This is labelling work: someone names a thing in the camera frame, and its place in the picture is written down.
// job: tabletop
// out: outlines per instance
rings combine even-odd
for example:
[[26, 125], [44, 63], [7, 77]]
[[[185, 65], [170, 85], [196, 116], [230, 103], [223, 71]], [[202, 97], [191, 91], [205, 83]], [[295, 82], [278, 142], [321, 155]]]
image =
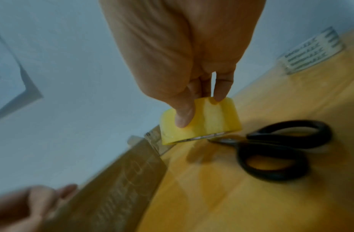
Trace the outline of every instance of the tabletop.
[[283, 120], [331, 126], [332, 141], [307, 152], [309, 175], [266, 182], [239, 166], [233, 148], [178, 144], [162, 156], [168, 171], [137, 231], [354, 231], [354, 31], [343, 41], [329, 60], [290, 76], [277, 66], [233, 98], [240, 136]]

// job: black scissors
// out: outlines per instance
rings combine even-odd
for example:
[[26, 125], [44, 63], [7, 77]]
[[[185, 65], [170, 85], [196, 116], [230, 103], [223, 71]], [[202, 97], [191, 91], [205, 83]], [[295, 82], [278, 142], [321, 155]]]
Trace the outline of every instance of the black scissors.
[[[290, 136], [273, 134], [273, 132], [293, 127], [309, 127], [316, 129], [315, 133], [305, 136]], [[319, 147], [332, 138], [331, 128], [320, 121], [294, 120], [279, 122], [246, 135], [246, 141], [231, 138], [214, 138], [213, 143], [230, 145], [237, 150], [237, 159], [242, 168], [252, 176], [264, 180], [286, 181], [300, 178], [308, 173], [309, 162], [300, 149]], [[278, 170], [260, 170], [249, 166], [247, 160], [255, 155], [279, 159], [290, 159], [291, 166]]]

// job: white wall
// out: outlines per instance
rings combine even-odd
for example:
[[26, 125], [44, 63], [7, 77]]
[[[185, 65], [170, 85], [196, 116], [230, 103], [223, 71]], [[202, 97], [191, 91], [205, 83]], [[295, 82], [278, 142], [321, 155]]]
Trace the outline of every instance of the white wall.
[[[268, 0], [230, 95], [327, 26], [354, 28], [347, 1]], [[0, 120], [0, 192], [81, 183], [168, 108], [137, 89], [96, 0], [2, 0], [0, 35], [44, 96]]]

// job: scissors handle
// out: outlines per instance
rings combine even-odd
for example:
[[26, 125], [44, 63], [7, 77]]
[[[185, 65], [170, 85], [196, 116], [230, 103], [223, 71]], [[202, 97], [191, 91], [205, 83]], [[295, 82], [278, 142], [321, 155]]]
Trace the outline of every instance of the scissors handle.
[[[306, 136], [290, 136], [272, 134], [275, 131], [293, 128], [293, 127], [309, 127], [314, 128], [317, 132]], [[255, 132], [247, 134], [248, 140], [262, 141], [263, 143], [272, 143], [290, 146], [293, 148], [315, 148], [329, 142], [332, 138], [331, 128], [324, 122], [314, 120], [293, 120], [279, 122]]]
[[[242, 168], [252, 176], [270, 181], [294, 180], [306, 175], [309, 171], [309, 162], [300, 150], [267, 143], [239, 142], [236, 144], [237, 160]], [[291, 166], [277, 170], [261, 170], [248, 165], [247, 160], [261, 154], [263, 156], [293, 160]]]

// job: tape roll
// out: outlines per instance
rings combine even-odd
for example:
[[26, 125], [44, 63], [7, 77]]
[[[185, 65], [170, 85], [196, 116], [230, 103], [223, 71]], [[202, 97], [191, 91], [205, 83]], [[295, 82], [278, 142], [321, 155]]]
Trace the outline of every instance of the tape roll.
[[234, 102], [225, 98], [221, 102], [213, 97], [195, 100], [196, 112], [191, 123], [185, 128], [175, 125], [175, 109], [165, 111], [160, 118], [162, 144], [207, 138], [242, 129]]

